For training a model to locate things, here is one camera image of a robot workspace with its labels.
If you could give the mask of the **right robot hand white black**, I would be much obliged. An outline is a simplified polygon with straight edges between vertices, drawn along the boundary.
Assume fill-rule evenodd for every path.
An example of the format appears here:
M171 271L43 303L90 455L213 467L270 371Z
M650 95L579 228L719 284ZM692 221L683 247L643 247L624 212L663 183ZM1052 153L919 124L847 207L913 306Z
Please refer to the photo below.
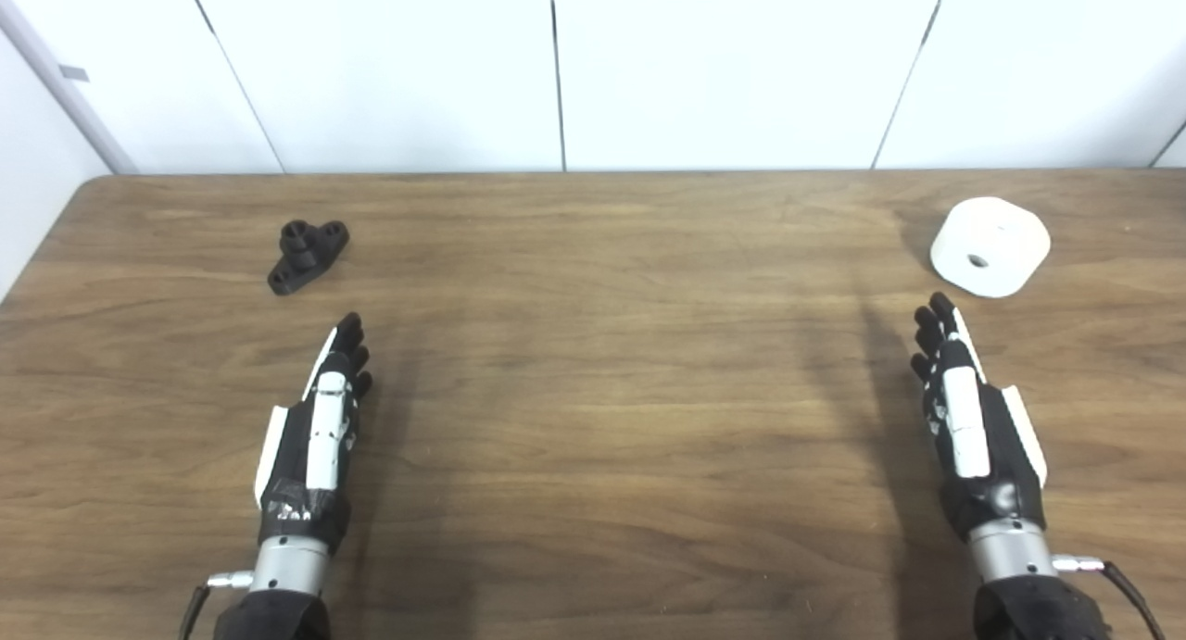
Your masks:
M1046 468L1016 388L988 382L962 312L935 293L914 314L910 366L940 465L940 508L963 540L988 521L1046 529Z

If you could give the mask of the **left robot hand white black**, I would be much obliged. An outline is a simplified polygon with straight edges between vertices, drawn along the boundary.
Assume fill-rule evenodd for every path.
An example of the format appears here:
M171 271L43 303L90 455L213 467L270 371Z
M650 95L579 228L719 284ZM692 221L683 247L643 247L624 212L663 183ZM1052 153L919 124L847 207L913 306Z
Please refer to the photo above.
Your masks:
M302 537L334 553L347 535L345 484L361 437L361 401L372 388L364 337L361 315L347 312L323 341L301 398L270 409L253 484L260 546Z

